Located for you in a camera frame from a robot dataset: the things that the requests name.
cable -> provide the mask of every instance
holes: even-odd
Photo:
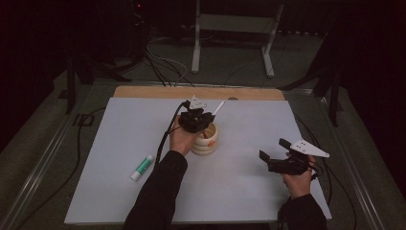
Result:
[[[155,65],[153,64],[152,60],[149,58],[149,56],[148,56],[147,54],[146,54],[146,59],[149,61],[149,66],[151,66],[151,68],[152,68],[153,72],[155,73],[156,77],[158,78],[158,80],[161,81],[161,83],[162,83],[164,86],[167,86],[167,85],[165,84],[165,81],[164,81],[164,80],[166,80],[166,81],[169,83],[169,85],[170,85],[170,81],[169,81],[165,76],[162,75],[162,73],[159,71],[159,69],[157,69],[157,68],[155,67]]]
[[[59,193],[65,186],[66,184],[68,184],[68,182],[70,181],[70,179],[74,176],[74,174],[77,172],[78,168],[79,168],[79,163],[80,163],[80,132],[81,132],[81,128],[84,124],[84,122],[93,114],[95,114],[96,112],[102,111],[104,110],[105,107],[102,108],[98,108],[92,112],[90,112],[89,114],[87,114],[83,120],[81,122],[79,122],[79,130],[78,130],[78,135],[77,135],[77,162],[76,165],[74,167],[74,169],[72,170],[72,172],[69,174],[68,178],[50,195],[48,196],[47,199],[45,199],[42,203],[40,203],[32,212],[30,212],[20,223],[20,225],[16,228],[17,230],[21,229],[24,224],[35,215],[35,213],[41,209],[46,203],[48,203],[57,193]]]
[[[293,113],[295,118],[304,126],[304,128],[306,129],[307,133],[310,135],[310,138],[312,139],[313,144],[320,149],[320,143],[317,140],[316,136],[314,135],[314,133],[310,130],[310,128],[305,124],[305,122],[296,114]],[[353,217],[354,217],[354,225],[353,225],[353,230],[356,229],[357,226],[357,215],[356,215],[356,211],[355,211],[355,207],[351,201],[350,195],[347,192],[346,188],[344,187],[344,185],[341,183],[341,181],[338,179],[337,175],[334,173],[334,171],[329,167],[329,165],[327,164],[326,160],[324,158],[322,158],[322,161],[325,165],[325,168],[327,169],[327,177],[328,177],[328,186],[329,186],[329,195],[328,195],[328,202],[327,205],[329,205],[329,203],[331,202],[331,198],[332,198],[332,184],[331,184],[331,178],[329,173],[331,173],[333,175],[333,177],[335,178],[335,180],[337,181],[337,183],[339,184],[339,186],[341,187],[341,189],[343,190],[343,192],[346,194],[347,199],[349,200],[350,206],[351,206],[351,210],[353,213]]]
[[[152,56],[154,56],[154,57],[156,57],[156,58],[158,58],[158,59],[161,59],[161,60],[167,60],[167,61],[176,63],[176,64],[178,64],[178,65],[181,65],[181,66],[185,69],[185,74],[188,73],[188,68],[187,68],[184,64],[182,64],[182,63],[180,63],[180,62],[178,62],[178,61],[176,61],[176,60],[172,60],[172,59],[168,59],[168,58],[163,58],[163,57],[158,57],[158,56],[154,55],[154,54],[149,50],[149,48],[148,48],[147,46],[146,46],[146,48],[147,48],[148,52],[149,52]]]
[[[168,64],[170,64],[170,62],[179,64],[179,65],[181,65],[181,66],[185,69],[185,72],[184,72],[181,76],[179,76],[179,78],[178,78],[178,80],[176,81],[174,87],[176,87],[176,86],[179,84],[180,80],[182,80],[182,79],[185,79],[191,86],[194,87],[194,85],[193,85],[189,80],[187,80],[187,79],[185,78],[186,74],[188,74],[188,68],[187,68],[184,64],[182,64],[182,63],[180,63],[180,62],[178,62],[178,61],[176,61],[176,60],[173,60],[173,59],[168,59],[168,58],[159,57],[159,56],[153,54],[153,53],[148,49],[148,47],[147,47],[147,51],[148,51],[153,57],[155,57],[155,58],[161,59],[162,61],[165,61],[165,62],[168,63]]]

person's hand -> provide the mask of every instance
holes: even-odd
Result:
[[[191,151],[194,140],[200,135],[201,132],[189,133],[179,125],[178,115],[173,123],[173,132],[170,133],[169,149],[175,150],[182,155],[188,154]]]
[[[310,166],[314,166],[316,160],[312,155],[308,155]],[[282,174],[283,182],[289,190],[292,199],[310,194],[311,171],[308,168],[306,172],[301,175]]]

black sleeve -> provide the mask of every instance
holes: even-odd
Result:
[[[169,151],[138,194],[123,229],[169,229],[187,167],[182,154]]]
[[[326,230],[327,221],[322,209],[312,195],[287,201],[283,207],[289,230]]]

person's arm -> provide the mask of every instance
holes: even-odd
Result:
[[[287,201],[283,212],[289,230],[327,230],[326,217],[311,194]]]
[[[314,166],[314,157],[308,155],[308,160]],[[290,193],[290,200],[282,206],[289,230],[326,230],[326,217],[310,193],[311,169],[301,175],[283,174],[282,177]]]
[[[170,133],[170,151],[153,170],[144,184],[134,207],[128,214],[124,230],[169,229],[183,175],[188,167],[185,155],[191,150],[200,133],[188,133],[178,124],[179,117]]]

white board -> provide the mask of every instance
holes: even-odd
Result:
[[[65,223],[122,223],[150,175],[129,177],[156,155],[177,106],[185,100],[111,98],[67,213]],[[204,100],[213,112],[219,100]],[[259,150],[286,158],[280,138],[301,139],[288,102],[227,101],[214,122],[218,146],[209,156],[190,152],[176,200],[174,222],[235,222],[277,219],[288,198],[282,177],[267,170]],[[169,150],[169,139],[163,156]],[[311,192],[331,219],[318,180]]]

